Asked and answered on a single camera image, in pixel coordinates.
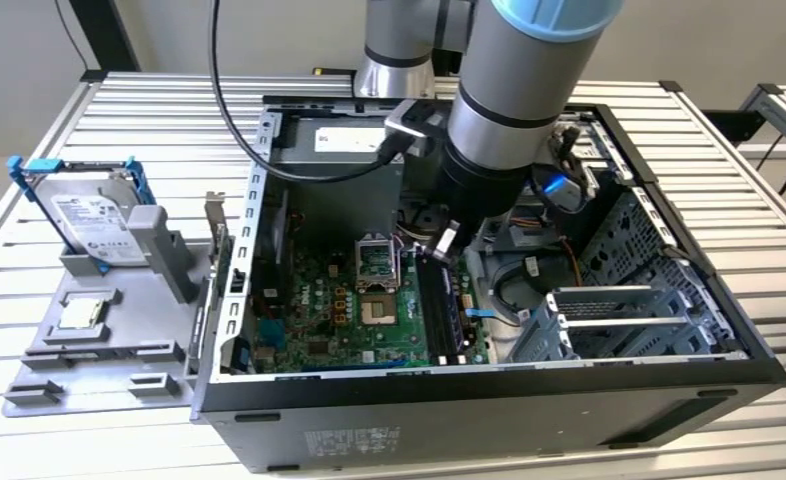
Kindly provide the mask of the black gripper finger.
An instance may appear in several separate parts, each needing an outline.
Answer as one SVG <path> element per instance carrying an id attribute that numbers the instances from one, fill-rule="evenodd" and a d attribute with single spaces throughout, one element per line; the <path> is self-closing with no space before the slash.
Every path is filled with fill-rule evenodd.
<path id="1" fill-rule="evenodd" d="M 456 220 L 450 220 L 438 238 L 438 260 L 444 263 L 450 263 L 458 256 L 458 233 L 460 223 Z"/>
<path id="2" fill-rule="evenodd" d="M 428 246 L 425 247 L 429 256 L 440 261 L 446 263 L 448 262 L 448 255 L 449 255 L 449 248 L 450 248 L 450 225 L 446 224 L 442 228 L 440 228 L 430 236 L 430 240 L 428 242 Z"/>

